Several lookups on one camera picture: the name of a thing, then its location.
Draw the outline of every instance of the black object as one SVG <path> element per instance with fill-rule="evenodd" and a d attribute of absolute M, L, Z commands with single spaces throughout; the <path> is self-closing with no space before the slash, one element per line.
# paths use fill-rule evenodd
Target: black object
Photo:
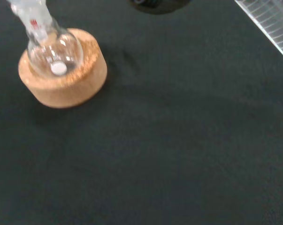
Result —
<path fill-rule="evenodd" d="M 128 0 L 137 10 L 150 14 L 167 14 L 186 6 L 191 0 Z"/>

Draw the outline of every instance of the dark green tablecloth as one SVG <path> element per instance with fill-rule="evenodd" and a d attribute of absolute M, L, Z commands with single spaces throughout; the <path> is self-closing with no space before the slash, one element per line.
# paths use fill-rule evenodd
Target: dark green tablecloth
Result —
<path fill-rule="evenodd" d="M 96 37 L 108 80 L 80 107 L 41 105 L 0 0 L 0 225 L 283 225 L 283 56 L 233 0 L 48 8 Z"/>

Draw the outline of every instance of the cork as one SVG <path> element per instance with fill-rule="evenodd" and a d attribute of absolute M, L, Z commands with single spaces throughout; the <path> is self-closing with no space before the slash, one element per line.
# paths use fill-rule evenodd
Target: cork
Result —
<path fill-rule="evenodd" d="M 42 104 L 51 108 L 69 108 L 92 98 L 107 77 L 107 65 L 96 39 L 84 30 L 70 28 L 80 41 L 84 58 L 81 66 L 66 76 L 39 75 L 30 66 L 27 51 L 22 54 L 18 72 L 24 85 Z"/>

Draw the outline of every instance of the table surface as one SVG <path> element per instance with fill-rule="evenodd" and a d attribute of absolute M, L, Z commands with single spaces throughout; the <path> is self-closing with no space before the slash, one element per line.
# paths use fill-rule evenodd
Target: table surface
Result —
<path fill-rule="evenodd" d="M 0 225 L 283 225 L 283 56 L 233 0 L 48 8 L 96 37 L 108 79 L 80 107 L 40 104 L 0 1 Z"/>

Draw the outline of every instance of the clear plastic container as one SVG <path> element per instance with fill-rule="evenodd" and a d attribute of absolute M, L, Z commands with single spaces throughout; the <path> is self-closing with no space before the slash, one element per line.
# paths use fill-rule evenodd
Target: clear plastic container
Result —
<path fill-rule="evenodd" d="M 40 75 L 55 78 L 81 65 L 83 50 L 68 30 L 51 17 L 46 0 L 9 0 L 12 11 L 24 23 L 29 37 L 31 67 Z"/>
<path fill-rule="evenodd" d="M 283 55 L 283 0 L 235 0 Z"/>

